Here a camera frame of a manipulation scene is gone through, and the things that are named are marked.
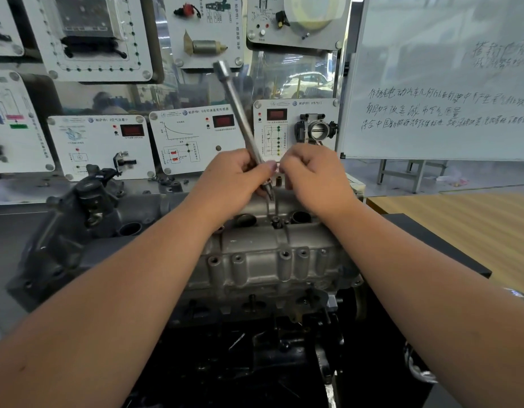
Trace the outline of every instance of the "wooden table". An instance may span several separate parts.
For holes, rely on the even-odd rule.
[[[477,193],[370,197],[378,213],[405,213],[524,293],[524,195]]]

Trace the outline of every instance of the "tiled floor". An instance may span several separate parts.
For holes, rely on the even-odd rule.
[[[365,197],[411,195],[413,181],[400,177],[385,176],[381,185],[376,184],[379,160],[347,159],[343,164],[347,173],[366,184]],[[387,170],[405,172],[407,160],[388,160]],[[468,180],[463,186],[437,182],[437,167],[427,166],[419,194],[441,192],[520,192],[524,193],[524,161],[449,161],[445,175]]]

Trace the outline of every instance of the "metal stand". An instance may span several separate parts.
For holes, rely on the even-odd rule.
[[[442,163],[436,163],[426,160],[410,160],[407,165],[407,172],[402,173],[393,170],[385,170],[385,167],[387,166],[387,159],[381,159],[381,162],[379,164],[379,172],[377,173],[377,184],[383,183],[384,175],[401,177],[403,179],[410,179],[413,180],[413,189],[411,192],[417,193],[419,192],[419,187],[421,187],[422,174],[425,170],[425,166],[440,167],[442,169],[440,176],[443,176],[443,173],[447,168],[447,162],[447,160],[443,161]],[[417,167],[417,171],[415,173],[411,173],[414,164],[417,164],[419,166]]]

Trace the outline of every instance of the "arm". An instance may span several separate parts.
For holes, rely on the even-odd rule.
[[[276,167],[267,163],[244,173],[249,162],[245,149],[221,153],[177,209],[1,340],[0,406],[120,406],[205,242]]]
[[[359,202],[331,150],[296,145],[280,167],[463,406],[524,407],[523,301]]]

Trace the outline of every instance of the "mounting screw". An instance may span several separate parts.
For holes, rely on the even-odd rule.
[[[24,54],[24,49],[18,44],[13,44],[13,53],[21,56],[22,54]]]

